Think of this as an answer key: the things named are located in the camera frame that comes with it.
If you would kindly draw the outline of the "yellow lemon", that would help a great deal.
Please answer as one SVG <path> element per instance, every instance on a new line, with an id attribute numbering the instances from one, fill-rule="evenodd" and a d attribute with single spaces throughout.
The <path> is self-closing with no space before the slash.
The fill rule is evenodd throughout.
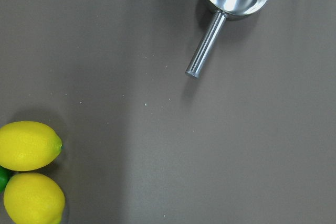
<path id="1" fill-rule="evenodd" d="M 48 125 L 18 121 L 1 127 L 1 166 L 30 171 L 47 166 L 62 151 L 62 140 Z"/>
<path id="2" fill-rule="evenodd" d="M 65 196 L 51 178 L 19 173 L 6 185 L 4 207 L 14 223 L 61 223 Z"/>

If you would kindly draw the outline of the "green lime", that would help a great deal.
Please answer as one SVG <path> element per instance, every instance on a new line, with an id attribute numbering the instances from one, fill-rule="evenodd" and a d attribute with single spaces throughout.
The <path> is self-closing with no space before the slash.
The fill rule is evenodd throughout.
<path id="1" fill-rule="evenodd" d="M 0 192 L 5 190 L 5 187 L 11 178 L 13 172 L 7 168 L 0 167 Z"/>

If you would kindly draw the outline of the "yellow lemon upper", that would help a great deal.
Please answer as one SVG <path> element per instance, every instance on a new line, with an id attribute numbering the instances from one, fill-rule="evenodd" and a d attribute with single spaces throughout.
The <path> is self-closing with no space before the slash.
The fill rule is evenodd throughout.
<path id="1" fill-rule="evenodd" d="M 47 166 L 62 151 L 62 140 L 48 125 L 18 121 L 1 127 L 1 166 L 30 171 Z"/>

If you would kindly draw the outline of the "yellow lemon lower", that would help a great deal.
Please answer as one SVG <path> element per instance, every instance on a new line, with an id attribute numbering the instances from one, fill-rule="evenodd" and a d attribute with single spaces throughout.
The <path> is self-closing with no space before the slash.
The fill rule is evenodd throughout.
<path id="1" fill-rule="evenodd" d="M 19 173 L 6 185 L 4 207 L 14 223 L 61 223 L 65 196 L 51 178 Z"/>

